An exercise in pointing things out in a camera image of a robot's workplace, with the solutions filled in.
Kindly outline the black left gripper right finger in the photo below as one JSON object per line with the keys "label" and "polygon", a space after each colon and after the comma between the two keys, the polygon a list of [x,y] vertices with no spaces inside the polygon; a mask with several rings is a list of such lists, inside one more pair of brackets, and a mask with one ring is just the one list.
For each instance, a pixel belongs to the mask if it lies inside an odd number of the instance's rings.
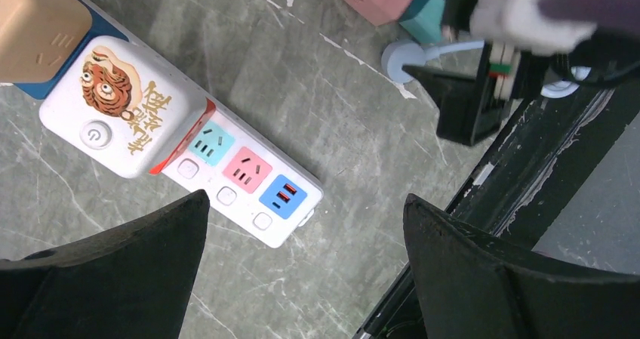
{"label": "black left gripper right finger", "polygon": [[639,277],[556,260],[409,194],[403,230],[430,338],[637,338]]}

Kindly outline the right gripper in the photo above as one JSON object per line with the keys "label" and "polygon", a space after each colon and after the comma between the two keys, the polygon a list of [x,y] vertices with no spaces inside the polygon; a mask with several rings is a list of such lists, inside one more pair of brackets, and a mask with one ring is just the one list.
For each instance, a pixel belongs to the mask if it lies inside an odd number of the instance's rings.
{"label": "right gripper", "polygon": [[439,109],[438,137],[472,146],[509,103],[534,99],[548,71],[614,88],[639,76],[639,0],[446,0],[442,29],[485,43],[476,77],[405,64]]}

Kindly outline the white long power strip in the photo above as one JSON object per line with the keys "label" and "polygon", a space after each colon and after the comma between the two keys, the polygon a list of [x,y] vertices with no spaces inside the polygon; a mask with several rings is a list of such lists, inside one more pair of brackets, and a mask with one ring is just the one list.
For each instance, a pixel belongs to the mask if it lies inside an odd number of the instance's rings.
{"label": "white long power strip", "polygon": [[[91,13],[91,28],[57,83],[88,42],[99,36],[148,48],[172,65],[96,5],[88,0],[79,1]],[[265,245],[281,246],[296,228],[308,221],[322,199],[318,180],[187,78],[214,101],[216,110],[184,153],[160,174],[187,190],[204,190],[213,209]]]}

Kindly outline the white cube adapter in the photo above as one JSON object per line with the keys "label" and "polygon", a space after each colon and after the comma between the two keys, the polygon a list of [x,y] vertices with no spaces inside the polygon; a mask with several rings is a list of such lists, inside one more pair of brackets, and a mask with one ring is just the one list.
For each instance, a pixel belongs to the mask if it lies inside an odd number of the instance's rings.
{"label": "white cube adapter", "polygon": [[39,118],[110,171],[135,178],[169,157],[207,99],[150,49],[99,36],[45,98]]}

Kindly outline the teal cube adapter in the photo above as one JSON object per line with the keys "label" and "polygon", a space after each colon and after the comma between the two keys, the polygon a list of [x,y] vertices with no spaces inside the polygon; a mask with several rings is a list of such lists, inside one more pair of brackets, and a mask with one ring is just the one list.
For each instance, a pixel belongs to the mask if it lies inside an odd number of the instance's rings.
{"label": "teal cube adapter", "polygon": [[441,21],[445,0],[412,0],[399,24],[420,44],[441,41]]}

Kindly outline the red cube adapter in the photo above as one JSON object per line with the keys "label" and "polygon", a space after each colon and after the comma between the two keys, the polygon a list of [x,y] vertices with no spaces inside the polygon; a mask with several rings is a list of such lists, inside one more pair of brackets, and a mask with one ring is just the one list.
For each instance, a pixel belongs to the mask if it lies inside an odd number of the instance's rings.
{"label": "red cube adapter", "polygon": [[212,117],[216,110],[216,106],[214,101],[207,99],[206,100],[205,111],[198,119],[198,121],[190,128],[187,135],[180,141],[180,144],[171,152],[169,157],[165,160],[161,161],[157,165],[153,166],[149,173],[151,175],[160,174],[167,166],[169,166],[178,156],[180,156],[187,149],[189,144],[193,141],[196,135],[200,132],[205,123]]}

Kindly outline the light blue round plug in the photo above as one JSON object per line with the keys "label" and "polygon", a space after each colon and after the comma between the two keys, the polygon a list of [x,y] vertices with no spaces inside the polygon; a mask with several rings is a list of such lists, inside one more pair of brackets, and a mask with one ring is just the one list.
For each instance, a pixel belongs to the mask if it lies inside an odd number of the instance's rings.
{"label": "light blue round plug", "polygon": [[426,52],[423,47],[411,40],[392,42],[385,47],[381,57],[383,73],[399,84],[411,82],[414,78],[403,70],[404,65],[424,66]]}

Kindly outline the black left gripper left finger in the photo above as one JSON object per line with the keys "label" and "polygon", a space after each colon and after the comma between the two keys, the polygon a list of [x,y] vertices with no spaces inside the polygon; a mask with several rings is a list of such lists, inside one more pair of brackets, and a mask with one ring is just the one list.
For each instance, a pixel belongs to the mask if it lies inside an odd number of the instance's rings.
{"label": "black left gripper left finger", "polygon": [[1,262],[3,338],[176,338],[205,247],[203,190],[69,244]]}

